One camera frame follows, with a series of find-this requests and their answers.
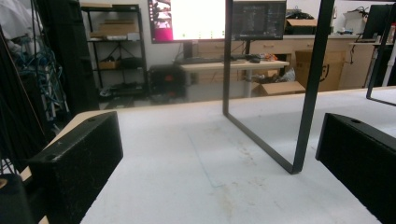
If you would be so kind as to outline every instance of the computer monitor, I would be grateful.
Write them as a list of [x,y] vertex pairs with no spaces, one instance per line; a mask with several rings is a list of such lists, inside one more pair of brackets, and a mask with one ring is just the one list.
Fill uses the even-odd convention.
[[[224,0],[148,0],[151,42],[222,40]],[[282,39],[285,0],[234,1],[233,39]]]
[[371,5],[361,39],[376,39],[385,30],[392,5]]

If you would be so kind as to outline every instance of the white table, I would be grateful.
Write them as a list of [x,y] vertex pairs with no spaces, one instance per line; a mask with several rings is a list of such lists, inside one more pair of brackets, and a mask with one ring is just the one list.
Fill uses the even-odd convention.
[[[124,158],[84,224],[378,223],[315,160],[325,112],[360,119],[396,136],[396,107],[366,90],[318,94],[304,169],[289,175],[221,113],[221,101],[118,110]],[[396,99],[396,89],[373,95]],[[304,96],[232,100],[230,112],[294,152]],[[77,115],[61,134],[95,111]]]
[[[273,62],[266,62],[266,61],[261,61],[260,63],[250,63],[248,61],[245,61],[243,63],[231,63],[230,68],[231,70],[246,70],[247,71],[247,77],[246,80],[243,82],[243,94],[241,96],[244,97],[250,97],[251,94],[251,76],[252,76],[252,71],[254,69],[277,69],[277,68],[283,68],[285,66],[288,66],[288,62],[281,62],[281,61],[273,61]],[[191,93],[189,91],[189,88],[191,87],[191,74],[192,73],[200,73],[200,72],[208,72],[208,71],[219,71],[224,69],[224,63],[198,63],[198,64],[182,64],[181,69],[186,72],[186,100],[189,102],[191,100],[191,95],[194,93]],[[239,89],[238,83],[231,83],[231,91],[233,89]],[[213,91],[214,89],[218,90],[220,92],[220,97],[222,94],[222,83],[213,83],[211,85],[206,85],[206,91]]]

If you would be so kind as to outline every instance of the desk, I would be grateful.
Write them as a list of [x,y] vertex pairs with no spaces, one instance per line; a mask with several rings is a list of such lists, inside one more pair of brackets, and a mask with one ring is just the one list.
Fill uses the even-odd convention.
[[[251,94],[251,75],[252,70],[254,69],[277,69],[283,68],[288,66],[289,63],[281,62],[281,61],[274,61],[274,62],[266,62],[261,61],[260,63],[232,63],[231,69],[232,70],[247,70],[247,78],[246,81],[239,81],[239,82],[232,82],[231,83],[231,91],[233,90],[242,90],[243,94],[232,93],[231,97],[235,96],[245,96],[250,97]],[[188,102],[191,101],[191,97],[193,94],[199,94],[200,92],[194,93],[194,90],[191,89],[191,73],[199,73],[199,72],[206,72],[206,71],[218,71],[224,69],[223,63],[200,63],[200,64],[182,64],[181,69],[186,72],[186,99]],[[196,91],[210,91],[210,90],[217,90],[216,96],[222,97],[222,83],[211,83],[209,85],[205,85],[206,89],[198,89]]]
[[[365,93],[318,94],[304,169],[297,175],[224,118],[221,101],[120,109],[124,158],[81,223],[378,223],[315,160],[325,112],[396,136],[396,107],[366,100]],[[374,94],[396,99],[396,89]],[[288,132],[278,132],[300,120],[303,100],[303,94],[232,100],[230,111],[257,120],[252,125],[258,130],[262,119],[271,120],[276,147],[295,145]],[[77,115],[61,134],[103,112]]]

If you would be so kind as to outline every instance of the black metal frame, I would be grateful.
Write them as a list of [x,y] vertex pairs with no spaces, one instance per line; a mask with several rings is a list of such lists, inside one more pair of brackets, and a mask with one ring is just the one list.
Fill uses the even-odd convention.
[[233,0],[226,0],[226,27],[224,47],[224,82],[223,82],[223,115],[235,124],[242,132],[250,137],[268,155],[290,174],[298,174],[303,170],[306,147],[308,145],[312,118],[314,116],[315,103],[318,96],[318,85],[323,65],[327,39],[331,27],[332,9],[334,0],[321,0],[318,27],[315,35],[315,44],[312,52],[312,60],[309,69],[308,83],[306,86],[303,114],[301,117],[300,130],[297,139],[297,147],[294,162],[290,163],[276,150],[265,143],[257,134],[251,131],[241,121],[229,112],[230,101],[230,64],[231,64],[231,33],[233,23]]
[[387,40],[388,40],[390,26],[391,26],[392,22],[395,20],[395,18],[396,18],[396,3],[394,3],[393,6],[392,6],[392,9],[391,9],[390,14],[389,14],[389,19],[388,19],[387,24],[385,26],[384,34],[382,35],[381,45],[377,49],[377,57],[375,59],[373,72],[372,72],[372,75],[370,77],[369,85],[367,87],[367,94],[366,94],[366,98],[369,99],[369,100],[376,101],[376,102],[379,102],[379,103],[382,103],[382,104],[386,104],[386,105],[393,105],[393,106],[396,106],[396,104],[391,103],[391,102],[387,102],[387,101],[383,101],[383,100],[379,100],[379,99],[375,99],[375,98],[373,98],[371,96],[371,94],[373,92],[373,87],[375,85],[375,81],[376,81],[376,78],[378,76],[378,72],[379,72],[379,69],[380,69],[380,64],[381,64],[381,61],[382,61],[382,57],[384,55],[385,47],[386,47]]

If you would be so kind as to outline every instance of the white wall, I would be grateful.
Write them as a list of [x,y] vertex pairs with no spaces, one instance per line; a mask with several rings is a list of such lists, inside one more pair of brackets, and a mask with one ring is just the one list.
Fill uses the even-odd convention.
[[[149,33],[149,14],[147,0],[80,0],[80,2],[104,2],[104,3],[118,3],[118,4],[139,4],[142,11],[143,30],[146,45],[146,55],[148,61],[148,69],[154,64],[169,64],[177,56],[180,44],[151,44]],[[303,12],[309,13],[315,18],[318,17],[319,0],[287,0],[288,8],[299,8]],[[337,6],[338,16],[333,20],[332,25],[334,31],[340,30],[345,25],[345,18],[343,13],[353,10],[357,7],[369,7],[374,4],[389,4],[389,2],[366,2],[366,1],[342,1],[335,0]]]

